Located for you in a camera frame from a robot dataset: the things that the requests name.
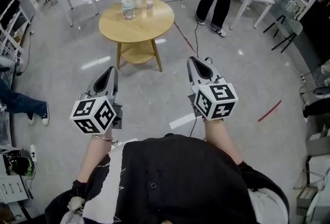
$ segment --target white cube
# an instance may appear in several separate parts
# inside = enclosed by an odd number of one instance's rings
[[[105,96],[77,100],[71,112],[70,120],[84,134],[104,134],[115,117],[116,113]]]
[[[199,85],[194,105],[207,120],[230,116],[238,101],[231,83]]]

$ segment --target gray chair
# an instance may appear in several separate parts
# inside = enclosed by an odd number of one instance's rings
[[[289,28],[291,29],[291,32],[288,32],[287,28],[283,25],[283,23],[286,23]],[[277,35],[278,31],[281,32],[281,34],[284,37],[284,40],[281,41],[279,44],[275,45],[272,50],[274,50],[275,48],[277,48],[278,46],[282,45],[284,42],[289,41],[287,43],[287,45],[283,48],[283,50],[281,51],[281,53],[284,52],[284,50],[291,44],[291,42],[298,36],[300,35],[300,33],[303,31],[303,25],[297,21],[297,20],[293,20],[293,19],[286,19],[286,17],[284,15],[281,15],[279,18],[277,18],[277,20],[272,23],[265,31],[263,31],[264,33],[267,32],[273,25],[276,25],[277,30],[276,33],[274,34],[274,37]]]

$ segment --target cup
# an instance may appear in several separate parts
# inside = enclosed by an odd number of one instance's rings
[[[145,4],[146,4],[146,9],[151,10],[153,8],[154,2],[152,0],[147,0]]]

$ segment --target person wearing blue jeans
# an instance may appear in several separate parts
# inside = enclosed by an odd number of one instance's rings
[[[46,102],[13,92],[1,78],[0,100],[7,106],[7,112],[26,113],[30,125],[33,125],[35,122],[34,114],[41,117],[43,125],[47,126],[50,122],[48,104]]]

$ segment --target red line on floor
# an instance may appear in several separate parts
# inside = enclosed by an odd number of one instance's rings
[[[275,110],[275,108],[282,102],[282,100],[280,100],[273,108],[270,109],[269,112],[267,112],[264,116],[262,116],[258,122],[261,122],[264,118],[266,118],[273,110]]]
[[[179,30],[179,32],[181,33],[181,35],[182,35],[182,36],[184,37],[184,39],[186,40],[187,44],[190,46],[191,50],[193,50],[193,51],[195,52],[194,48],[192,48],[192,45],[189,43],[188,39],[187,39],[187,38],[184,36],[184,34],[181,32],[180,28],[178,27],[178,25],[176,24],[175,21],[174,21],[174,24],[175,24],[176,28]]]

